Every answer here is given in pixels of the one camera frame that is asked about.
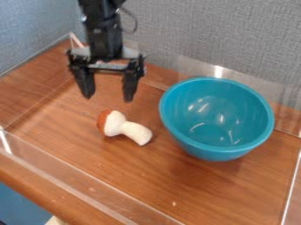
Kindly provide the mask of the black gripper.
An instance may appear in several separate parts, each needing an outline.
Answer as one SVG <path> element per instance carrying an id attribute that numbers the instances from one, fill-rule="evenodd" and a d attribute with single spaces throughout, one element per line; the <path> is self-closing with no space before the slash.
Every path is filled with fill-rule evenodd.
<path id="1" fill-rule="evenodd" d="M 89 99 L 94 93 L 93 73 L 110 70 L 122 73 L 122 101 L 129 103 L 144 76 L 144 55 L 122 46 L 120 18 L 104 19 L 90 25 L 85 20 L 86 47 L 72 47 L 66 51 L 68 67 L 82 96 Z"/>

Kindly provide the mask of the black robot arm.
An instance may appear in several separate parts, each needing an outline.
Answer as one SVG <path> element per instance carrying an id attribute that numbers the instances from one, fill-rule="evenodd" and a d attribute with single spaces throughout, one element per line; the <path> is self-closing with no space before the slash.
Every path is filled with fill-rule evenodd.
<path id="1" fill-rule="evenodd" d="M 77 0 L 82 14 L 86 47 L 66 51 L 68 69 L 72 72 L 81 94 L 90 98 L 94 93 L 93 74 L 97 70 L 121 72 L 122 101 L 130 102 L 137 83 L 145 74 L 145 55 L 122 46 L 120 11 L 137 21 L 121 7 L 125 0 Z"/>

